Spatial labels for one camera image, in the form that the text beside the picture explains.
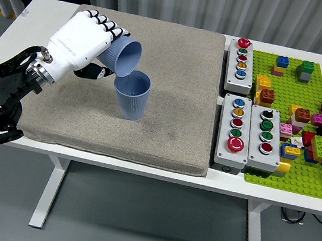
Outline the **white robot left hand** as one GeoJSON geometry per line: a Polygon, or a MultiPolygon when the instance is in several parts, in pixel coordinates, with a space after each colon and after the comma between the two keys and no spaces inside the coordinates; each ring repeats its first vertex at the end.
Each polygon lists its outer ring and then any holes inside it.
{"type": "Polygon", "coordinates": [[[67,72],[83,69],[114,40],[129,35],[128,30],[98,10],[76,13],[49,39],[46,48],[52,61],[40,61],[48,82],[57,83],[67,72]]]}

